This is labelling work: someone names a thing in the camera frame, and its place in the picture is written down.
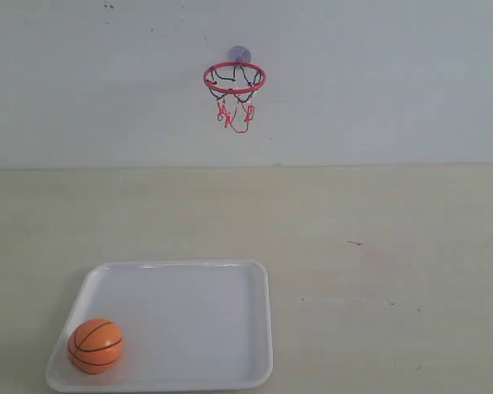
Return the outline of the clear suction cup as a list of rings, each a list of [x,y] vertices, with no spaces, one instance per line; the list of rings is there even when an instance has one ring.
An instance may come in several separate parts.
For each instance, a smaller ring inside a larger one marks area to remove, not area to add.
[[[251,51],[241,45],[234,46],[228,50],[228,60],[230,62],[250,62]]]

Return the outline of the small orange basketball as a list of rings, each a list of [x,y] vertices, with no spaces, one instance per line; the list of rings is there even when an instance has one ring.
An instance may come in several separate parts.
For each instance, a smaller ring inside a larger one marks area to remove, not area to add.
[[[107,318],[83,322],[69,336],[67,358],[78,370],[97,375],[110,370],[124,347],[120,327]]]

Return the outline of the white plastic tray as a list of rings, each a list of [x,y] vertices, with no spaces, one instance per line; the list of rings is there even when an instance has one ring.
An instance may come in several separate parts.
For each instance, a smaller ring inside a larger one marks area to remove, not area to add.
[[[122,355],[97,374],[71,352],[93,318],[122,331]],[[268,274],[253,260],[105,263],[85,276],[49,359],[61,393],[214,392],[272,373]]]

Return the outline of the red mini basketball hoop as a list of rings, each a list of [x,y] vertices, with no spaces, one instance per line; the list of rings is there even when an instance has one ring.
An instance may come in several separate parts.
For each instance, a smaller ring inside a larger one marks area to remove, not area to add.
[[[217,121],[237,134],[247,133],[256,112],[253,100],[265,86],[266,72],[251,62],[221,62],[207,68],[202,78],[216,103]]]

